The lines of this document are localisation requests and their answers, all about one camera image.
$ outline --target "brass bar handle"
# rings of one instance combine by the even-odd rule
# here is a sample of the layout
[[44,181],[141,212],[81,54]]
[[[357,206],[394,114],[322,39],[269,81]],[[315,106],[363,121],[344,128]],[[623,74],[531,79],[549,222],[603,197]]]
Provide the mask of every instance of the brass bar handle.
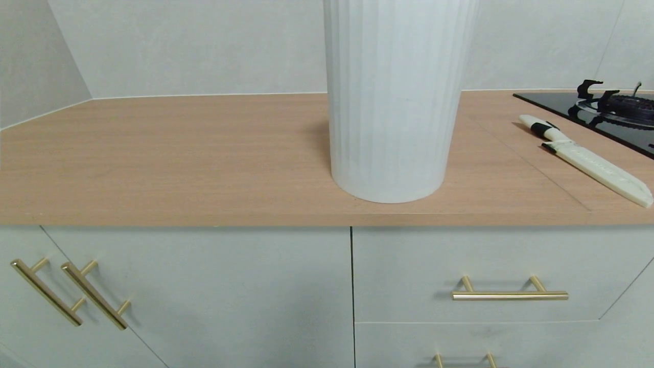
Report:
[[86,296],[97,305],[98,308],[121,330],[124,330],[128,327],[127,322],[122,317],[122,314],[130,306],[130,301],[125,301],[118,310],[109,305],[105,298],[100,295],[97,289],[91,285],[91,283],[86,279],[86,274],[91,272],[93,268],[97,267],[97,261],[90,261],[82,270],[78,270],[77,267],[71,262],[66,262],[61,265],[61,269],[66,272],[66,275],[71,278],[71,280],[86,294]]
[[472,282],[467,276],[461,278],[465,291],[452,291],[454,301],[567,301],[569,295],[566,291],[548,291],[538,277],[529,278],[536,287],[536,291],[475,291]]
[[66,319],[68,319],[73,325],[81,326],[82,318],[79,318],[75,312],[86,302],[86,298],[81,298],[78,300],[72,307],[68,307],[66,303],[63,302],[46,284],[41,281],[37,276],[37,271],[39,271],[43,266],[47,265],[50,262],[47,258],[42,258],[32,267],[29,267],[25,262],[20,259],[15,259],[11,262],[11,267],[14,268],[23,278],[27,281],[36,291],[41,294],[52,306],[59,311]]
[[[486,354],[486,359],[489,361],[490,368],[497,368],[497,364],[495,364],[495,358],[492,356],[491,353]],[[434,356],[434,360],[436,360],[436,365],[438,365],[438,368],[443,368],[443,357],[441,354],[436,354]]]

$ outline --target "kitchen knife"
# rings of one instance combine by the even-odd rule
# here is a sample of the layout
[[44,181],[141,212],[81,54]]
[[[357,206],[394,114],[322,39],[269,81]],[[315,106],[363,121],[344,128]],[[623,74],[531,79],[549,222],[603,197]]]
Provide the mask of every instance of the kitchen knife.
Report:
[[543,147],[548,151],[561,157],[616,193],[645,208],[650,207],[654,202],[651,191],[645,183],[578,145],[563,134],[554,124],[531,115],[520,115],[520,121],[537,136],[549,140],[549,142],[543,143]]

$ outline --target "backsplash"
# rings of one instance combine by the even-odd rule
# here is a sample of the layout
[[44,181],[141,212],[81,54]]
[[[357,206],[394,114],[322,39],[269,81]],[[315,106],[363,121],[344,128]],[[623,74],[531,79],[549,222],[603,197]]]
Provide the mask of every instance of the backsplash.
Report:
[[46,0],[0,1],[0,128],[91,98]]
[[[45,1],[0,5],[3,126],[83,101],[86,88],[93,98],[326,91],[322,0],[49,0],[63,37]],[[648,0],[482,0],[464,88],[598,78],[654,89],[652,18]]]

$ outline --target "cabinet door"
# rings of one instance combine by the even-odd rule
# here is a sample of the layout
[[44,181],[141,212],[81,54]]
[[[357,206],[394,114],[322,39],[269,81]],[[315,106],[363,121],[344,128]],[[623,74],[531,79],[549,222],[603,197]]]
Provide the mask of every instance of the cabinet door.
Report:
[[[357,322],[597,320],[654,257],[654,228],[354,228]],[[475,291],[566,291],[566,301],[453,301]]]
[[47,257],[36,272],[43,284],[68,306],[82,297],[60,270],[67,259],[41,228],[0,227],[0,255],[0,341],[16,355],[39,368],[164,366],[133,331],[118,331],[93,305],[77,310],[83,323],[74,326],[10,266]]
[[600,329],[576,354],[574,367],[652,367],[654,262],[600,320]]
[[[563,323],[358,323],[357,368],[578,368],[578,354],[598,321]],[[645,367],[645,365],[625,365]]]
[[354,366],[348,228],[46,231],[170,367]]
[[6,346],[0,344],[0,368],[35,368]]

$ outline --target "white cylindrical vase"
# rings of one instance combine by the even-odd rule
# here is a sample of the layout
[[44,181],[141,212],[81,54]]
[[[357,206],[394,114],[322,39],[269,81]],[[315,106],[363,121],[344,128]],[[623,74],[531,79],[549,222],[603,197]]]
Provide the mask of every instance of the white cylindrical vase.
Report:
[[372,202],[443,183],[478,0],[324,0],[332,176]]

